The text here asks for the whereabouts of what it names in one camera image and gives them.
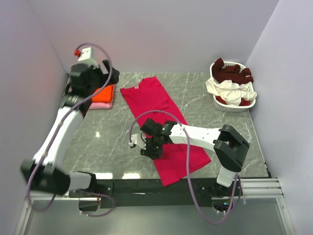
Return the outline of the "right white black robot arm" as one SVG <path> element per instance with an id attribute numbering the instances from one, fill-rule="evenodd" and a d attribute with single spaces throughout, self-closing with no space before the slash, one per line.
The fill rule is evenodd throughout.
<path id="1" fill-rule="evenodd" d="M 248 141 L 235 128 L 226 124 L 222 128 L 180 125 L 175 121 L 167 121 L 162 125 L 149 118 L 140 130 L 148 136 L 134 134 L 129 145 L 139 146 L 140 154 L 153 160 L 161 157 L 163 145 L 187 144 L 188 141 L 191 146 L 215 152 L 221 164 L 214 184 L 219 195 L 226 195 L 231 191 L 231 183 L 235 175 L 242 171 L 250 147 Z"/>

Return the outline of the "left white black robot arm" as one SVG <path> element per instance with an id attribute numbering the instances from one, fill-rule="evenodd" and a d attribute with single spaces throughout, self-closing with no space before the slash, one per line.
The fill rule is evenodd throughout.
<path id="1" fill-rule="evenodd" d="M 94 173 L 66 173 L 61 170 L 61 164 L 71 139 L 91 105 L 91 100 L 85 100 L 86 97 L 105 84 L 113 85 L 119 81 L 120 72 L 110 68 L 108 60 L 104 60 L 103 64 L 108 71 L 106 74 L 95 62 L 81 61 L 72 66 L 53 127 L 33 159 L 24 160 L 21 164 L 28 191 L 64 195 L 67 191 L 80 190 L 87 197 L 97 193 Z"/>

